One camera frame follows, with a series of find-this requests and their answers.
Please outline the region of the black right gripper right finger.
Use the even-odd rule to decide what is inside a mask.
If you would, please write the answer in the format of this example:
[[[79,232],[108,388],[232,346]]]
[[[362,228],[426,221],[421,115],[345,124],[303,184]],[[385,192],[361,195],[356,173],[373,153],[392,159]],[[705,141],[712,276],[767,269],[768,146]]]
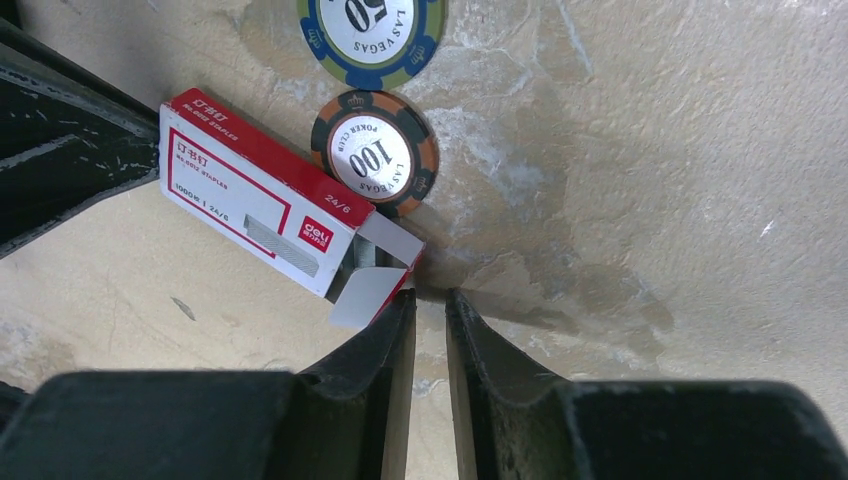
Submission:
[[[445,301],[463,479],[843,479],[818,406],[760,380],[572,381]]]

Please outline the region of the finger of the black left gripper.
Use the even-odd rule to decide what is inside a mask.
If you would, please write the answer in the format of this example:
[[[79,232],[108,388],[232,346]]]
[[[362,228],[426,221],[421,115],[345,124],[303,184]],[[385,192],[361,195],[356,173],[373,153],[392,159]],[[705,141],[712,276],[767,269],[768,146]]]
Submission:
[[[1,254],[159,176],[152,109],[1,23]]]

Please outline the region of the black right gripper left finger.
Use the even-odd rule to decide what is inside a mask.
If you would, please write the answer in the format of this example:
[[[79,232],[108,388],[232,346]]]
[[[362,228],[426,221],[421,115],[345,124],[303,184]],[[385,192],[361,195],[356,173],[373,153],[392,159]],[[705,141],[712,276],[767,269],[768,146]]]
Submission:
[[[5,479],[400,479],[416,296],[289,371],[82,371],[6,416]]]

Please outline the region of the poker chip near box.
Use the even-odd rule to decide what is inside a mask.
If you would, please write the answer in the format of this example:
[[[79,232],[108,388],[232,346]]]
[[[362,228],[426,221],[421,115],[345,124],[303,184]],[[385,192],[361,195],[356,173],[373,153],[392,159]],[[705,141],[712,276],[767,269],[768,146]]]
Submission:
[[[388,92],[350,90],[325,104],[311,130],[313,162],[389,218],[417,209],[440,153],[428,122]]]

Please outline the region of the poker chip above box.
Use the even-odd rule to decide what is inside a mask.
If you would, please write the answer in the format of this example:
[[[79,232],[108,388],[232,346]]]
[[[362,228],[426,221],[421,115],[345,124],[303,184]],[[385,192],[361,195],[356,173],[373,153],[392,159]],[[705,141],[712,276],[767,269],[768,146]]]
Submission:
[[[395,89],[433,58],[446,24],[444,0],[301,0],[299,25],[332,76],[362,90]]]

